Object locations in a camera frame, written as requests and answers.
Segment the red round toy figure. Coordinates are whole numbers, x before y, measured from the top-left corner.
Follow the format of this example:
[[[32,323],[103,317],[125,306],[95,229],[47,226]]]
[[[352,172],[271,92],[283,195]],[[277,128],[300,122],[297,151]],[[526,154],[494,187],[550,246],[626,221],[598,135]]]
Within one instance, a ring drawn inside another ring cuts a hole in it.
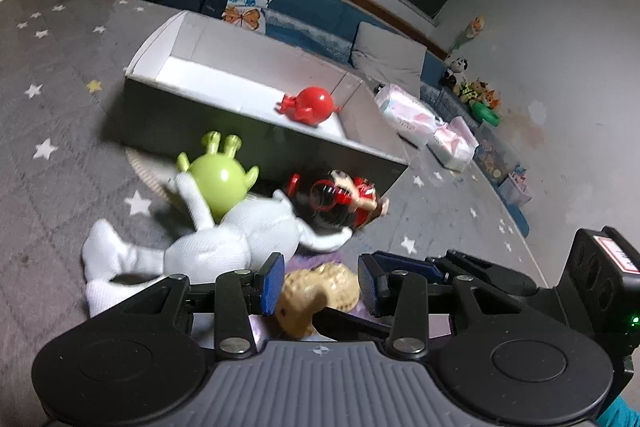
[[[318,127],[333,114],[341,112],[332,95],[320,87],[308,87],[296,95],[285,94],[276,105],[276,111],[299,124]]]

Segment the white plush doll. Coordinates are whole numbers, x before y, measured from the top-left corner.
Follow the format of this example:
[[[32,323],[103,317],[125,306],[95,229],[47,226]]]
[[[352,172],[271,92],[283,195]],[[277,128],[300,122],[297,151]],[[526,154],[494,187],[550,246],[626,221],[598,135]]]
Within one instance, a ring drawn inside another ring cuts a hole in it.
[[[169,247],[126,243],[105,219],[92,226],[81,251],[90,317],[171,274],[184,274],[193,284],[213,283],[227,272],[257,270],[273,253],[285,260],[300,246],[314,253],[333,253],[352,237],[349,227],[337,232],[314,231],[296,215],[291,199],[280,190],[271,197],[243,199],[216,223],[193,176],[179,173],[174,184],[195,231]]]

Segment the pink tissue pack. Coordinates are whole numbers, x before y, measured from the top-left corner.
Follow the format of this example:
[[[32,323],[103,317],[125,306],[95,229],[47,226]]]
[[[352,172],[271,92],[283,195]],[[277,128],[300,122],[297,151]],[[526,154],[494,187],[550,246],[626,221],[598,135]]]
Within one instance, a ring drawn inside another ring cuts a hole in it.
[[[423,148],[445,126],[445,121],[430,106],[396,84],[386,84],[378,90],[374,101],[390,127],[417,148]]]
[[[463,172],[471,164],[478,142],[466,121],[457,116],[437,128],[426,145],[442,167]]]

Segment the cartoon boy figure toy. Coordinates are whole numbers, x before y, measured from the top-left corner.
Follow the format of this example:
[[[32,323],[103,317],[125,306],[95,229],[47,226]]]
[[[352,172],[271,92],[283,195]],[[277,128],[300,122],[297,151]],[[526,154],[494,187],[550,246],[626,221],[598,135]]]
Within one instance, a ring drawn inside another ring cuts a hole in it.
[[[294,173],[284,191],[299,216],[323,231],[359,230],[390,208],[373,183],[341,170]]]

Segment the panda plush toy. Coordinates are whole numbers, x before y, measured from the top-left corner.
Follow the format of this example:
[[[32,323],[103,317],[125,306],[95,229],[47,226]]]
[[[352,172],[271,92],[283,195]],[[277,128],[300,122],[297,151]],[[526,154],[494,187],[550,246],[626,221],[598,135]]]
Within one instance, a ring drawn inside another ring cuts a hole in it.
[[[464,57],[454,58],[448,65],[442,77],[438,80],[440,87],[445,87],[454,91],[455,87],[460,87],[466,81],[466,70],[469,63]]]

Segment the tan peanut toy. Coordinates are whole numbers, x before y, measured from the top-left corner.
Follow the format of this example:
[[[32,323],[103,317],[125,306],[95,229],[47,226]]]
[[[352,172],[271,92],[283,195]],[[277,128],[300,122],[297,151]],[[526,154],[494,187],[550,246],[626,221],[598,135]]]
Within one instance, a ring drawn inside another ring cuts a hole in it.
[[[288,337],[300,339],[314,333],[315,313],[324,308],[350,312],[359,298],[357,275],[343,263],[326,262],[285,275],[274,316]]]

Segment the green toy on floor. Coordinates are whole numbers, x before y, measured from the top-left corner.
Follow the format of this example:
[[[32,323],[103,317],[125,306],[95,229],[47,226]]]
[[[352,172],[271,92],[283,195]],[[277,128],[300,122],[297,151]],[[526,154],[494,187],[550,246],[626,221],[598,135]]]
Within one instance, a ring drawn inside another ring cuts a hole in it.
[[[487,124],[491,124],[494,127],[498,127],[500,124],[500,117],[482,102],[475,102],[471,107],[471,113],[473,118],[480,124],[487,122]]]

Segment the green alien head toy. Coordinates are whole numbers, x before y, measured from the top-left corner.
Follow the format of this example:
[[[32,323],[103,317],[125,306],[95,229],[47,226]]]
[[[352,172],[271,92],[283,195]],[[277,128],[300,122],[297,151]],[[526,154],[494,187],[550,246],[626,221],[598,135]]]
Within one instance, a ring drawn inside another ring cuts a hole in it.
[[[201,139],[205,152],[190,161],[186,153],[177,157],[180,172],[190,173],[216,222],[247,195],[259,176],[259,167],[245,170],[235,158],[242,140],[229,134],[221,141],[217,131],[207,132]]]

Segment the yellow plush toy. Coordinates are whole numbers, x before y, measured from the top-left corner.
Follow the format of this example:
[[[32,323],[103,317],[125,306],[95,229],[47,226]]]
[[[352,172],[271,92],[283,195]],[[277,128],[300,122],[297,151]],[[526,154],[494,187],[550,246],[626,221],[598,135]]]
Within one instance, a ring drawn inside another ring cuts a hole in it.
[[[497,110],[501,105],[500,92],[489,86],[488,82],[474,80],[472,82],[462,82],[454,87],[454,95],[466,106],[472,107],[475,104],[483,104],[491,110]]]

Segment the flower doll on wall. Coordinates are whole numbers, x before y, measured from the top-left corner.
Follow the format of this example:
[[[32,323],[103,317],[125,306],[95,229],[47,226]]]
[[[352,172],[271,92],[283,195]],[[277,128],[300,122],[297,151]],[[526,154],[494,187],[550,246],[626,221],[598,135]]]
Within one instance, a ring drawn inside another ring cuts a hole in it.
[[[454,38],[454,42],[451,45],[450,52],[457,51],[465,43],[474,40],[477,36],[479,36],[484,30],[485,19],[483,15],[479,15],[473,18],[465,28],[460,31],[456,38]]]

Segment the clear plastic storage box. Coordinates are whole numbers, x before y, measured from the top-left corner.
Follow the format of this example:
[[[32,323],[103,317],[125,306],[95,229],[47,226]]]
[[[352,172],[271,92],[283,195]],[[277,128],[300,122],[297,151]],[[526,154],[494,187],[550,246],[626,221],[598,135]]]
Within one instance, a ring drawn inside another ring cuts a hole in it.
[[[533,193],[527,184],[527,168],[521,163],[518,152],[487,122],[477,128],[475,138],[478,147],[474,160],[498,195],[506,205],[526,205]]]

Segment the grey sofa cushion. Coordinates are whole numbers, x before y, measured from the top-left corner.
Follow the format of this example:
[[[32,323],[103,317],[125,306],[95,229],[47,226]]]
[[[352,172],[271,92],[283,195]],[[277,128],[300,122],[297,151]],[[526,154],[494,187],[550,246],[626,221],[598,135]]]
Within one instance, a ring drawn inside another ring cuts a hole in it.
[[[396,84],[417,98],[425,54],[426,47],[421,43],[360,22],[350,61],[368,78],[383,84]]]

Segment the white cardboard box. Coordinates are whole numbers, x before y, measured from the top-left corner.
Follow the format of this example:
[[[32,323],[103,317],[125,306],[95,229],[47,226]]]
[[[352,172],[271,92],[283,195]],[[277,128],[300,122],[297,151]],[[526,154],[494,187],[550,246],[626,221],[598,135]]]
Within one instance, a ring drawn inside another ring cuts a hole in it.
[[[326,89],[340,109],[316,127],[277,111],[285,95],[308,87]],[[239,161],[259,168],[265,188],[294,172],[338,169],[385,193],[410,162],[367,83],[347,68],[221,20],[179,12],[146,38],[127,67],[122,142],[164,157],[196,157],[209,131],[239,135]]]

